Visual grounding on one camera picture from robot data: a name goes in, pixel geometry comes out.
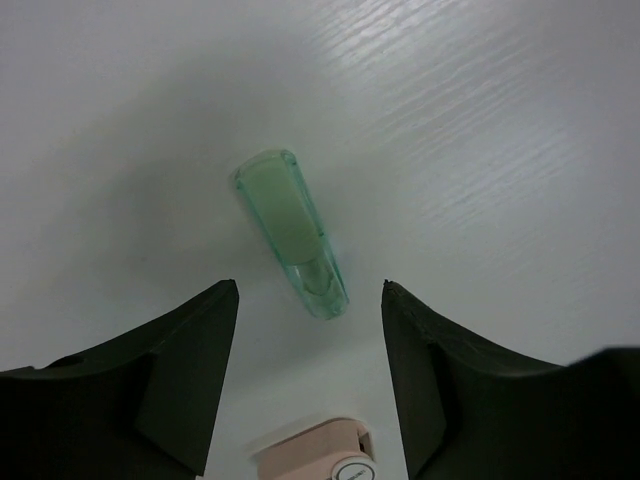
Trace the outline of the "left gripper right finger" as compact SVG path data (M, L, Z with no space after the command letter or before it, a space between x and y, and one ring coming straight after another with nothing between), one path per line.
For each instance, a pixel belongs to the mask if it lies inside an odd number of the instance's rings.
M412 479L635 479L639 351L567 366L511 351L386 282L382 324Z

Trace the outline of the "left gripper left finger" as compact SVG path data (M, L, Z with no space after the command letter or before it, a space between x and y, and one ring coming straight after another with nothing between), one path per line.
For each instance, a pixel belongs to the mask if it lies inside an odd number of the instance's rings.
M2 477L201 477L238 306L223 280L95 347L3 372Z

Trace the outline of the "pink mini stapler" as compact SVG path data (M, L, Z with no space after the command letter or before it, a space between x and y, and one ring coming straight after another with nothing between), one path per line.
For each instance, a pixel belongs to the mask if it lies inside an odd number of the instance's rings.
M368 426L351 417L292 422L247 444L260 479L379 479Z

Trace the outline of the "green highlighter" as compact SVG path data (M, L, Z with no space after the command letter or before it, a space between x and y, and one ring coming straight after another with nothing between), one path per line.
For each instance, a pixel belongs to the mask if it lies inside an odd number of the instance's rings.
M238 167L233 182L309 313L342 315L349 304L344 281L296 156L263 151Z

